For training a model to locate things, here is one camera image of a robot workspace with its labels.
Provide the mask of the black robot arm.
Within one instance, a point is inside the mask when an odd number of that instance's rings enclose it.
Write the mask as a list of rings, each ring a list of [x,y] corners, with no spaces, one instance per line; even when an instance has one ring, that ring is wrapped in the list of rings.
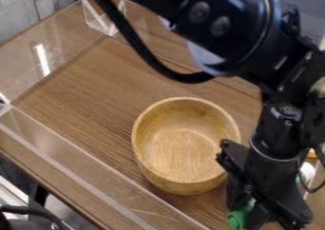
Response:
[[[303,195],[311,152],[325,166],[325,50],[301,33],[300,11],[280,0],[131,0],[161,16],[190,44],[197,72],[169,69],[143,44],[113,0],[94,0],[147,65],[169,79],[200,84],[237,76],[260,87],[262,113],[248,145],[222,140],[216,156],[229,174],[228,207],[244,230],[270,221],[305,230],[313,211]]]

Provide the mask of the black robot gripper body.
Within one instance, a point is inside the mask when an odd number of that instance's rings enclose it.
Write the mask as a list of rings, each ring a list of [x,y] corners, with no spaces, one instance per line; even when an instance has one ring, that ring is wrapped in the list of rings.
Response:
[[[216,161],[244,184],[245,190],[269,211],[268,222],[276,221],[285,230],[304,230],[313,221],[313,211],[304,200],[296,176],[297,159],[274,160],[254,147],[222,139]]]

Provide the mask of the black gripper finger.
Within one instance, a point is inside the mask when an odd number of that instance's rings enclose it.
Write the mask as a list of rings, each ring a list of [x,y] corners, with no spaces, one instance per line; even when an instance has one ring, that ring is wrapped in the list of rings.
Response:
[[[256,205],[245,221],[246,230],[260,230],[269,219],[269,211],[262,205]]]
[[[249,201],[252,196],[245,190],[245,184],[230,176],[226,184],[226,206],[230,211],[240,209]]]

